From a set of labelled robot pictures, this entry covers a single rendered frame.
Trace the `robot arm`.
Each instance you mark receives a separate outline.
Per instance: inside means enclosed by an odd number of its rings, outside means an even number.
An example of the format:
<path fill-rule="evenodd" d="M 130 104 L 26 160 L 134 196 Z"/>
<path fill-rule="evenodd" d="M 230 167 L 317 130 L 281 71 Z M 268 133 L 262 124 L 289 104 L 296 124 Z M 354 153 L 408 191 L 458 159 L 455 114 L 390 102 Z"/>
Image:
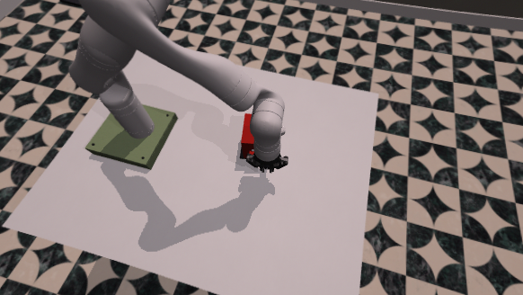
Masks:
<path fill-rule="evenodd" d="M 238 112 L 253 106 L 250 132 L 255 155 L 262 161 L 279 156 L 286 130 L 282 97 L 254 82 L 229 59 L 186 49 L 157 30 L 170 0 L 78 1 L 88 16 L 69 75 L 86 92 L 100 94 L 101 102 L 131 137 L 146 138 L 155 128 L 122 70 L 138 50 L 203 86 Z"/>

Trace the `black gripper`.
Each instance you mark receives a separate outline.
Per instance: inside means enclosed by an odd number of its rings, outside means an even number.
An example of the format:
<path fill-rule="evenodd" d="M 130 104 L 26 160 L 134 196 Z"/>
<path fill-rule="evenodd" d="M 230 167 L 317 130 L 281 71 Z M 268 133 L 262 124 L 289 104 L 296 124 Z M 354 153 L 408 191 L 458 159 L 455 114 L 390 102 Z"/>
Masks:
<path fill-rule="evenodd" d="M 274 172 L 274 168 L 280 169 L 280 168 L 284 167 L 285 165 L 287 165 L 288 156 L 281 157 L 281 154 L 279 153 L 279 156 L 272 161 L 262 161 L 255 155 L 255 153 L 253 153 L 253 155 L 248 153 L 246 156 L 246 162 L 254 167 L 260 167 L 260 171 L 262 171 L 263 173 L 264 173 L 264 166 L 269 165 L 270 173 L 271 173 L 271 172 Z M 272 164 L 272 163 L 274 163 L 274 164 Z"/>

